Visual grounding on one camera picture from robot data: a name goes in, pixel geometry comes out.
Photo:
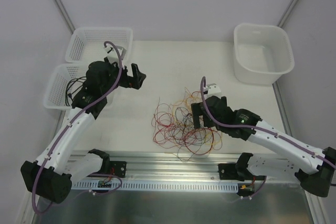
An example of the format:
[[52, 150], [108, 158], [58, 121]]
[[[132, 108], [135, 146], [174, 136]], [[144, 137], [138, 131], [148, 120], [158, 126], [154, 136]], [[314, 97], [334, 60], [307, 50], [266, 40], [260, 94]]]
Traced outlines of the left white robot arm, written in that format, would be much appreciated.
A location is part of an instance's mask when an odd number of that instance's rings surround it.
[[137, 64], [131, 65], [132, 75], [118, 62], [108, 59], [88, 66], [80, 90], [72, 99], [66, 124], [35, 161], [25, 161], [20, 168], [24, 183], [33, 197], [40, 196], [51, 203], [62, 203], [72, 185], [91, 174], [105, 176], [111, 172], [109, 155], [92, 149], [84, 158], [67, 166], [74, 147], [84, 131], [98, 118], [107, 105], [107, 96], [116, 88], [140, 89], [146, 74]]

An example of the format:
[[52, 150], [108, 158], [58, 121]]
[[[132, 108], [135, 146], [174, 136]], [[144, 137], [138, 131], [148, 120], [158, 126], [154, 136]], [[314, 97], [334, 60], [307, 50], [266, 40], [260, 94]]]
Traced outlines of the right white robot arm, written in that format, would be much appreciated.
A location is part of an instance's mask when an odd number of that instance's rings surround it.
[[195, 129], [201, 126], [263, 146], [281, 158], [243, 152], [234, 165], [220, 165], [220, 176], [240, 181], [275, 177], [291, 180], [307, 192], [326, 198], [335, 172], [335, 149], [320, 149], [277, 131], [246, 109], [233, 111], [226, 97], [211, 96], [191, 105]]

